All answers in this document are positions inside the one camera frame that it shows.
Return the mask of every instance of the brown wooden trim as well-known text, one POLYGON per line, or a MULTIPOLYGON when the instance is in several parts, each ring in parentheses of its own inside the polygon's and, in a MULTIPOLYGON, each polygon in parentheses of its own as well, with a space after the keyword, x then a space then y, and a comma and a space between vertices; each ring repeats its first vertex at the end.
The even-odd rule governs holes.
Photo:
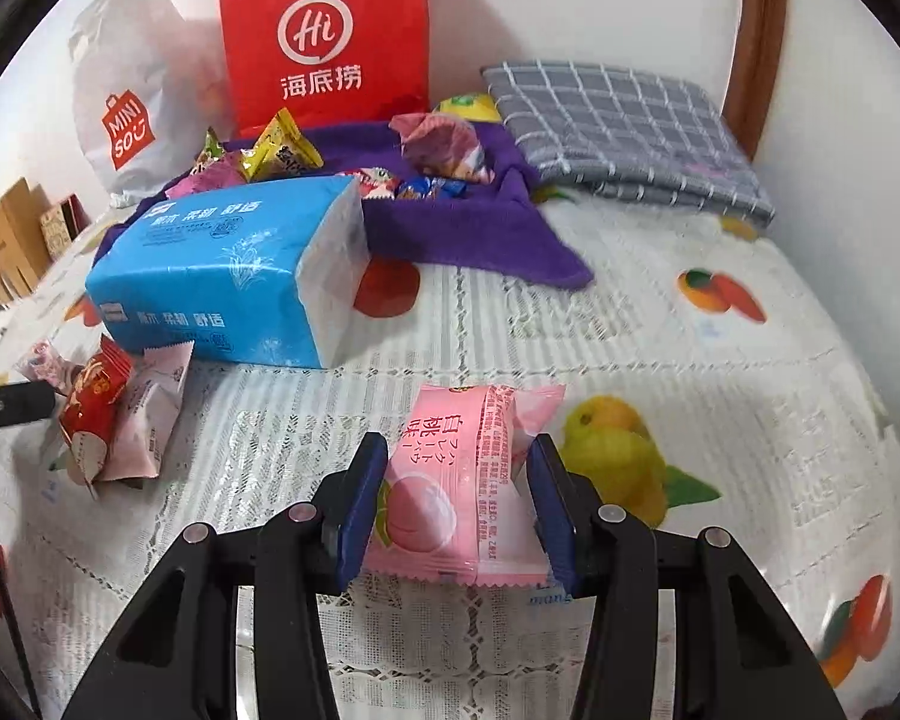
POLYGON ((743 0, 724 119, 749 159, 754 157, 773 98, 787 0, 743 0))

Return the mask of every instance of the white plastic bag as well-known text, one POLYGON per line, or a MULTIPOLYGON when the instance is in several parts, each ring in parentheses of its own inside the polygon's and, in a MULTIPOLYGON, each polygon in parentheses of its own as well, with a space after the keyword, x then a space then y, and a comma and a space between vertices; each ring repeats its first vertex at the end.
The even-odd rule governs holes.
POLYGON ((187 170, 207 127, 229 134, 222 52, 170 0, 93 0, 69 49, 77 138, 115 206, 187 170))

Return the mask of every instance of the gray folded cloth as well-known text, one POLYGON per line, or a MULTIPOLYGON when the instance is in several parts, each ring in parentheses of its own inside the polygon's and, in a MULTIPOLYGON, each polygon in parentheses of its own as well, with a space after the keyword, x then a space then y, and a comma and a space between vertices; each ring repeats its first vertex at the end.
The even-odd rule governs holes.
POLYGON ((575 62, 482 73, 506 129, 544 181, 766 225, 773 205, 696 84, 575 62))

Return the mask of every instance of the miniso bag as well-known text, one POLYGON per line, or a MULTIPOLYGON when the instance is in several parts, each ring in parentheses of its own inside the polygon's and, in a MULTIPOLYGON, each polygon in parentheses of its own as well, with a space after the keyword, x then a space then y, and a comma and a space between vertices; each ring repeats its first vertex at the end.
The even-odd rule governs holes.
POLYGON ((170 0, 93 0, 74 21, 77 138, 117 207, 193 165, 231 131, 226 70, 170 0))
POLYGON ((242 135, 429 109, 427 0, 220 0, 242 135))

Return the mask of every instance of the white hi logo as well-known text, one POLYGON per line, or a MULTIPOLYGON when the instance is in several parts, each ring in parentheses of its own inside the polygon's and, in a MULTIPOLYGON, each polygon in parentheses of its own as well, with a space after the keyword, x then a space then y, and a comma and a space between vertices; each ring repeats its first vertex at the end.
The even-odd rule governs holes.
POLYGON ((343 0, 297 0, 283 12, 280 22, 276 26, 276 40, 280 44, 280 50, 300 65, 319 65, 332 60, 346 48, 346 44, 350 42, 352 35, 353 14, 350 13, 350 8, 347 7, 346 2, 343 0), (290 26, 290 19, 293 18, 293 15, 298 10, 314 4, 321 4, 335 9, 340 14, 341 24, 343 25, 336 44, 322 56, 307 56, 302 52, 307 49, 308 38, 310 47, 316 48, 317 42, 328 43, 337 37, 336 33, 331 31, 333 20, 330 13, 317 10, 317 18, 313 19, 311 23, 314 11, 308 8, 303 14, 303 22, 300 25, 300 29, 293 35, 292 39, 295 42, 295 46, 290 45, 290 41, 287 40, 287 28, 290 26))

